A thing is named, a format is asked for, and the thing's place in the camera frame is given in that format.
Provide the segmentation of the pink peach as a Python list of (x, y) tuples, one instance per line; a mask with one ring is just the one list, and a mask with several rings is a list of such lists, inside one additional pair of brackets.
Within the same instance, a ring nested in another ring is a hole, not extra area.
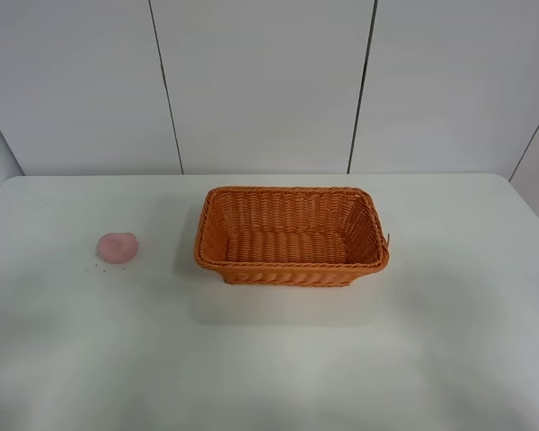
[(106, 233), (97, 243), (98, 257), (109, 264), (124, 264), (134, 259), (138, 240), (133, 233)]

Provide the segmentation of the orange woven basket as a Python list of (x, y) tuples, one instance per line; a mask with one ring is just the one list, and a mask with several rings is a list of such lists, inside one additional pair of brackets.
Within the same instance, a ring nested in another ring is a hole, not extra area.
[(372, 198), (350, 187), (212, 189), (194, 246), (196, 263), (230, 285), (348, 286), (389, 259)]

